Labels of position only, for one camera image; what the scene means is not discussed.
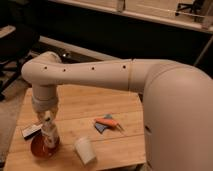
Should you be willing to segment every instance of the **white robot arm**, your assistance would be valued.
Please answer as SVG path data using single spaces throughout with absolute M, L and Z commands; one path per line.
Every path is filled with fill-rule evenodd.
M 62 64 L 46 52 L 27 62 L 37 113 L 57 112 L 59 84 L 143 93 L 146 159 L 150 171 L 213 168 L 213 83 L 195 67 L 169 60 Z

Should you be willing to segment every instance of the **table surface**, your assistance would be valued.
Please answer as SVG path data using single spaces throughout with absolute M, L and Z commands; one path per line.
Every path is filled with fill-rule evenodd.
M 5 171 L 104 170 L 145 162 L 142 104 L 136 93 L 86 86 L 58 86 L 59 111 L 56 125 L 61 144 L 59 151 L 48 159 L 32 155 L 30 144 L 21 129 L 37 122 L 31 105 L 32 90 L 28 89 L 6 160 Z M 94 118 L 112 114 L 124 128 L 107 129 L 100 134 Z M 74 150 L 74 142 L 82 136 L 92 140 L 97 161 L 83 165 Z

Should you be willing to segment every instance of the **white paper cup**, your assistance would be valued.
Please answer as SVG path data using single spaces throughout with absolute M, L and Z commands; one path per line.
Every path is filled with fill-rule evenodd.
M 96 158 L 91 141 L 88 137 L 78 139 L 74 146 L 84 164 L 87 164 Z

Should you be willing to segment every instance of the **small object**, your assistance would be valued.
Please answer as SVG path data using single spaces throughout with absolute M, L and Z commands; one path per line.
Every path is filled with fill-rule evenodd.
M 41 127 L 42 127 L 42 124 L 33 124 L 23 129 L 21 132 L 24 139 L 28 140 L 32 138 L 33 136 L 35 136 L 36 134 L 38 134 L 41 131 Z
M 16 28 L 11 25 L 0 28 L 0 38 L 7 36 L 8 34 L 14 32 L 15 30 Z
M 47 148 L 55 148 L 59 135 L 55 123 L 49 117 L 45 119 L 41 132 L 44 137 L 44 145 Z
M 32 140 L 31 152 L 34 156 L 39 158 L 47 158 L 52 156 L 58 151 L 59 139 L 56 142 L 55 148 L 47 148 L 44 144 L 44 137 L 41 132 L 39 132 Z
M 82 137 L 78 139 L 75 142 L 74 146 L 82 162 L 85 165 L 96 159 L 96 155 L 93 150 L 91 141 L 88 137 Z
M 114 119 L 96 118 L 95 122 L 107 125 L 107 126 L 112 127 L 112 128 L 119 127 L 120 130 L 122 130 L 122 131 L 124 130 L 121 127 L 121 125 Z
M 112 116 L 110 114 L 105 115 L 105 119 L 112 119 Z M 105 129 L 109 128 L 109 126 L 95 122 L 94 123 L 95 128 L 100 132 L 101 134 L 104 132 Z

